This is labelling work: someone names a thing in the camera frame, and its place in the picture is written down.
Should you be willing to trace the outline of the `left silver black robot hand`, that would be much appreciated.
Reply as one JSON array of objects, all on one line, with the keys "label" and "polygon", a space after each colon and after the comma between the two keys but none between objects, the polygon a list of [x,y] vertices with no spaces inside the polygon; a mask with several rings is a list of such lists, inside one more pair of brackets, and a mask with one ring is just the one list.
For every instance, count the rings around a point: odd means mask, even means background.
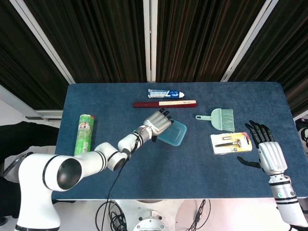
[{"label": "left silver black robot hand", "polygon": [[143,125],[148,126],[152,130],[151,140],[156,142],[157,137],[173,123],[174,121],[172,120],[172,116],[169,115],[169,111],[161,108],[146,118]]}]

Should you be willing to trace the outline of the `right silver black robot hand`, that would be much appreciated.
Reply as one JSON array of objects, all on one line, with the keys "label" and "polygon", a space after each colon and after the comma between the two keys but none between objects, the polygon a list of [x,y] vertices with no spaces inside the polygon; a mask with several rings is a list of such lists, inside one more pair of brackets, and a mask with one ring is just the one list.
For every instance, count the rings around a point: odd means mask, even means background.
[{"label": "right silver black robot hand", "polygon": [[259,154],[259,161],[246,161],[240,156],[237,157],[237,160],[245,166],[262,169],[269,176],[283,174],[287,169],[287,163],[271,130],[267,126],[252,120],[245,126],[252,135]]}]

